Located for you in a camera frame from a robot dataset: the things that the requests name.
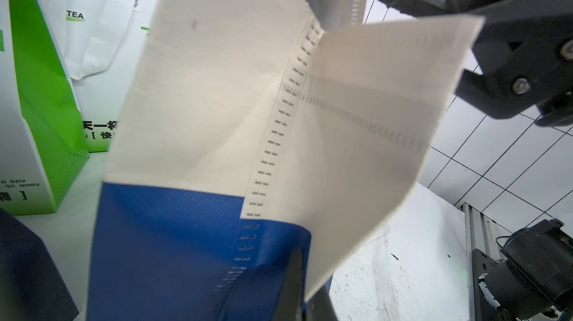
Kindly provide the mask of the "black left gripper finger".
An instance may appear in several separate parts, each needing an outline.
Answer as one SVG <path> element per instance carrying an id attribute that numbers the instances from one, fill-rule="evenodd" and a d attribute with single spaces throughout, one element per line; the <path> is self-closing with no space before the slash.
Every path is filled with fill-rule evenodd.
<path id="1" fill-rule="evenodd" d="M 272 321 L 338 321 L 329 296 L 327 282 L 308 301 L 303 298 L 304 265 L 300 249 L 294 249 L 289 257 L 286 275 L 278 301 L 272 313 Z"/>

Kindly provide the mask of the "navy beige small bag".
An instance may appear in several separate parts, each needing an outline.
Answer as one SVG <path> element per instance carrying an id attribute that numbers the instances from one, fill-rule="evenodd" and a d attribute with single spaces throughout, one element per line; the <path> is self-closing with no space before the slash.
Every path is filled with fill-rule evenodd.
<path id="1" fill-rule="evenodd" d="M 74 320 L 78 308 L 45 243 L 1 211 L 1 319 Z"/>

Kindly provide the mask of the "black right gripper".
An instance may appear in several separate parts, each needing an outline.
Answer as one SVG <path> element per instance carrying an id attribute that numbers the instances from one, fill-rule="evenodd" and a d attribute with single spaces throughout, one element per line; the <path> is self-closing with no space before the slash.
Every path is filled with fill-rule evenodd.
<path id="1" fill-rule="evenodd" d="M 456 96 L 494 119 L 537 107 L 539 127 L 572 124 L 572 0 L 455 0 L 486 22 Z"/>

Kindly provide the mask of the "blue beige takeout bag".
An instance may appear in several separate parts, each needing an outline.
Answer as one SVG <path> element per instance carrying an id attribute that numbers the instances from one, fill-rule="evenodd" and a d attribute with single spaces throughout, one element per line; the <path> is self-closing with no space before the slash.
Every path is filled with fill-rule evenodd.
<path id="1" fill-rule="evenodd" d="M 103 175 L 89 320 L 271 320 L 406 199 L 485 19 L 159 0 Z M 357 0 L 364 6 L 366 0 Z"/>

